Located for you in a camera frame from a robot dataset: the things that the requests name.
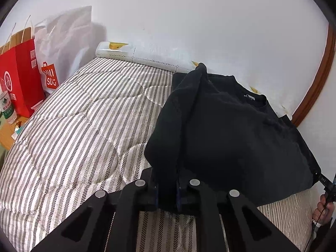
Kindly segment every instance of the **gold object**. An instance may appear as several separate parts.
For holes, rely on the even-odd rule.
[[[255,89],[255,88],[253,88],[253,87],[251,87],[251,86],[250,86],[250,88],[251,88],[251,90],[252,90],[253,93],[255,93],[255,94],[259,94],[259,91],[258,91],[257,89]]]
[[[109,48],[112,50],[118,50],[125,45],[128,45],[128,43],[110,43]]]
[[[20,127],[21,127],[21,121],[16,122],[14,132],[16,132]]]

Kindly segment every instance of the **striped bedsheet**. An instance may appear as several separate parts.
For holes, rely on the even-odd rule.
[[[148,138],[171,91],[172,72],[96,58],[31,117],[0,174],[0,226],[28,252],[95,191],[114,192],[149,167]],[[309,191],[259,208],[303,250]],[[141,213],[137,251],[196,251],[193,217]]]

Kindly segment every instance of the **plastic bottle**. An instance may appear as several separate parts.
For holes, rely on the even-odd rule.
[[[0,110],[2,111],[8,124],[13,124],[17,118],[13,103],[9,97],[5,81],[0,80],[1,94],[0,94]]]

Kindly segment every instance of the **cable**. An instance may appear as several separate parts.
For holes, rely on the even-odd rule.
[[[308,247],[308,244],[312,241],[312,238],[314,237],[314,230],[315,230],[315,228],[316,228],[316,224],[319,222],[320,217],[321,217],[323,211],[325,211],[326,208],[327,208],[327,203],[325,203],[325,205],[323,206],[323,210],[322,210],[322,212],[320,213],[320,215],[319,215],[319,217],[318,217],[316,223],[314,223],[314,225],[313,225],[312,228],[311,228],[311,236],[310,236],[310,238],[309,238],[309,240],[308,240],[308,242],[307,242],[307,244],[306,244],[306,247],[304,248],[303,252],[306,252],[306,249],[307,249],[307,247]]]

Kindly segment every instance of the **screw head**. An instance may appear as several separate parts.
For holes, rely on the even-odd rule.
[[[198,186],[201,182],[198,179],[191,179],[189,183],[192,186]]]
[[[136,186],[144,186],[145,183],[146,183],[146,182],[145,182],[144,180],[142,180],[142,179],[135,181],[135,185],[136,185]]]
[[[238,197],[239,196],[239,191],[236,190],[236,189],[232,189],[230,190],[229,194],[232,196],[232,197]]]
[[[103,198],[104,196],[105,196],[105,194],[106,194],[106,191],[104,191],[104,190],[97,190],[96,192],[95,192],[95,196],[97,197],[97,198]]]

